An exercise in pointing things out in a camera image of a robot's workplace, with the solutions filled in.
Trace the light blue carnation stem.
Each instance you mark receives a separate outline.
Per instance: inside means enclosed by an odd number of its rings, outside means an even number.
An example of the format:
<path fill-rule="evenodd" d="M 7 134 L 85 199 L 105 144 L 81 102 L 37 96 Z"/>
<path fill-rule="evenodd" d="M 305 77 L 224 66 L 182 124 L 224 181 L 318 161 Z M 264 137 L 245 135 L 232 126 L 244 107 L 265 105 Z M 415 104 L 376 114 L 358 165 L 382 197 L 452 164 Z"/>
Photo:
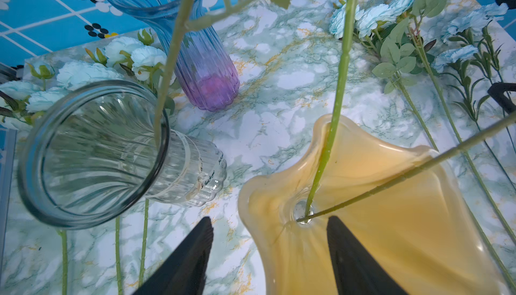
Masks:
<path fill-rule="evenodd" d="M 482 105 L 490 98 L 489 94 L 483 94 L 479 99 L 475 98 L 475 89 L 483 78 L 472 80 L 467 75 L 467 69 L 474 60 L 474 55 L 478 54 L 478 48 L 467 45 L 461 48 L 446 50 L 435 57 L 432 68 L 439 74 L 444 74 L 454 78 L 454 82 L 448 87 L 454 89 L 460 99 L 453 104 L 460 108 L 475 124 L 478 132 L 482 130 L 478 120 Z"/>

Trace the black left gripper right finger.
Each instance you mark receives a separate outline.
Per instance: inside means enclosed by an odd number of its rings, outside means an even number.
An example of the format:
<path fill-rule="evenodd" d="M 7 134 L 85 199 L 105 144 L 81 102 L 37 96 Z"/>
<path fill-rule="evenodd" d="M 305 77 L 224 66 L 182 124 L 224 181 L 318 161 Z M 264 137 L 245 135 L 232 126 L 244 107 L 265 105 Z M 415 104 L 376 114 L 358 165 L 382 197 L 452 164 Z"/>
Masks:
<path fill-rule="evenodd" d="M 406 294 L 336 216 L 329 218 L 327 240 L 339 294 Z"/>

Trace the blue purple ribbed glass vase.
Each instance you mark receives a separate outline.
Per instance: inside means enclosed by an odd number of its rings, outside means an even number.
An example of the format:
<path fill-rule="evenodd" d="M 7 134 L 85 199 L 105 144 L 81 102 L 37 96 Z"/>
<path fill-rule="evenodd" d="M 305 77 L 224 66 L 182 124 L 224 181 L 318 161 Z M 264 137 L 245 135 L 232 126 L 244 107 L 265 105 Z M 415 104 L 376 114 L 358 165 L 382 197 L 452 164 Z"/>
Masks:
<path fill-rule="evenodd" d="M 107 0 L 118 10 L 150 26 L 169 50 L 181 0 Z M 189 31 L 180 46 L 175 75 L 189 101 L 216 112 L 238 95 L 238 72 L 213 27 Z"/>

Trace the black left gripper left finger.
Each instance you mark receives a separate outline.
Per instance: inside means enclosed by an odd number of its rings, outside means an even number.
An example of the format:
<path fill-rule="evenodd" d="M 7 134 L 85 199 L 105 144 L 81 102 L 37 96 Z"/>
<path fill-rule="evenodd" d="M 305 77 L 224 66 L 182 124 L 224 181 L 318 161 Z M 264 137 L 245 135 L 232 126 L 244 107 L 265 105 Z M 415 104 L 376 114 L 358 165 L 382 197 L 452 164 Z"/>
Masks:
<path fill-rule="evenodd" d="M 202 294 L 214 229 L 204 217 L 136 294 Z"/>

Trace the clear glass vase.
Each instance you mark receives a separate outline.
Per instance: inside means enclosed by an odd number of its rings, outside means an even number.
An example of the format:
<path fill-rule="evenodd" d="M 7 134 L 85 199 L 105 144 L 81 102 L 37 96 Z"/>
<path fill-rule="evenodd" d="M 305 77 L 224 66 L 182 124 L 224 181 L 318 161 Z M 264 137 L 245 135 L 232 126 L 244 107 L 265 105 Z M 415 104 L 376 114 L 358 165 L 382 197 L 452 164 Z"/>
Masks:
<path fill-rule="evenodd" d="M 227 162 L 214 143 L 154 125 L 157 97 L 123 80 L 100 81 L 57 101 L 20 154 L 18 191 L 40 222 L 101 225 L 146 198 L 203 206 L 223 188 Z"/>

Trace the yellow ceramic vase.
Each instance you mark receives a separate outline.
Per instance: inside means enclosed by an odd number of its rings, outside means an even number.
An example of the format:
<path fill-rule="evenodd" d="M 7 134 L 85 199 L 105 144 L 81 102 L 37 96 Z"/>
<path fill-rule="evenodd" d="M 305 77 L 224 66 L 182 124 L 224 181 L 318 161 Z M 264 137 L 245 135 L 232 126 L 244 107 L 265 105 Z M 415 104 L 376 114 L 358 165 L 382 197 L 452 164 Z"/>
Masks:
<path fill-rule="evenodd" d="M 326 209 L 409 294 L 509 294 L 447 163 L 337 209 L 436 157 L 429 147 L 397 147 L 341 117 L 320 188 L 307 206 L 330 123 L 330 115 L 315 122 L 298 163 L 250 179 L 239 194 L 239 216 L 257 245 L 268 294 L 337 293 Z"/>

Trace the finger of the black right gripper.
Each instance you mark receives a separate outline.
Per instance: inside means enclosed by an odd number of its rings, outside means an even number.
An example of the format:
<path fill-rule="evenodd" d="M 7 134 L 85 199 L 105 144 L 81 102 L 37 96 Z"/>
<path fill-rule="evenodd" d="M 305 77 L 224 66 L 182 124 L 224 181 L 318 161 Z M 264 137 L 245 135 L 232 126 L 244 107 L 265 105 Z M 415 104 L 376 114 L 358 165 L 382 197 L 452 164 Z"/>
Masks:
<path fill-rule="evenodd" d="M 508 92 L 515 92 L 515 83 L 494 83 L 490 86 L 487 93 L 492 97 L 500 107 L 507 113 L 513 113 L 516 110 L 515 104 L 505 95 Z"/>

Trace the light blue carnation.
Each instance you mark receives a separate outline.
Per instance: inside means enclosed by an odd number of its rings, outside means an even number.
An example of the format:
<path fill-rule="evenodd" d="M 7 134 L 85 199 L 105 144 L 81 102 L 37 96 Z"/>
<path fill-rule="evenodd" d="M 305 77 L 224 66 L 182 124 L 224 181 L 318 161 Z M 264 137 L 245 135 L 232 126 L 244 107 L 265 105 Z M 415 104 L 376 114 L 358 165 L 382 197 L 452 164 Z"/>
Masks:
<path fill-rule="evenodd" d="M 501 53 L 501 47 L 495 49 L 493 37 L 489 33 L 489 25 L 492 22 L 497 22 L 504 19 L 505 14 L 509 10 L 507 4 L 503 3 L 497 5 L 496 3 L 486 5 L 482 7 L 484 14 L 484 27 L 482 28 L 482 44 L 486 48 L 486 53 L 489 55 L 490 65 L 496 70 L 501 78 L 501 64 L 499 61 L 499 55 Z"/>
<path fill-rule="evenodd" d="M 491 84 L 493 84 L 493 70 L 490 65 L 489 55 L 486 53 L 486 48 L 482 44 L 482 28 L 484 27 L 484 14 L 482 7 L 473 12 L 455 18 L 450 25 L 445 29 L 442 40 L 445 44 L 450 42 L 459 42 L 461 46 L 473 45 L 478 48 L 478 54 L 474 55 L 472 64 L 477 66 L 484 77 L 486 77 Z"/>

